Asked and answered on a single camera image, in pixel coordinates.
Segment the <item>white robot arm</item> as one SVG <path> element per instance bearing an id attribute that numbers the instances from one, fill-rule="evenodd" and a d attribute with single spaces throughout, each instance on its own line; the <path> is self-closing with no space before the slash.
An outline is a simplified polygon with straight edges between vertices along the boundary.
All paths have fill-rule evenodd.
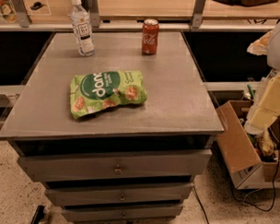
<path id="1" fill-rule="evenodd" d="M 267 130 L 280 116 L 280 21 L 267 35 L 264 49 L 272 71 L 261 80 L 247 116 L 244 128 L 251 135 Z"/>

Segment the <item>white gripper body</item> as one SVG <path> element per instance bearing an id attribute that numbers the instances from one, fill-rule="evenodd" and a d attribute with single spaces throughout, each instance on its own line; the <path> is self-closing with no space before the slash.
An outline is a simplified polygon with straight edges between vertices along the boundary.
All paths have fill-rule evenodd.
<path id="1" fill-rule="evenodd" d="M 271 30 L 263 34 L 259 40 L 251 43 L 246 51 L 252 55 L 266 55 L 271 34 Z"/>

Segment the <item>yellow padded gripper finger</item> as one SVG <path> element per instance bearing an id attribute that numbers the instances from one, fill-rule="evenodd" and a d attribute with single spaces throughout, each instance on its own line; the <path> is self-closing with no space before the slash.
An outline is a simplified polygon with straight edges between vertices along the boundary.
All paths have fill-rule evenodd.
<path id="1" fill-rule="evenodd" d="M 279 116 L 280 73 L 276 73 L 274 77 L 261 79 L 243 128 L 250 135 L 258 135 L 268 129 Z"/>

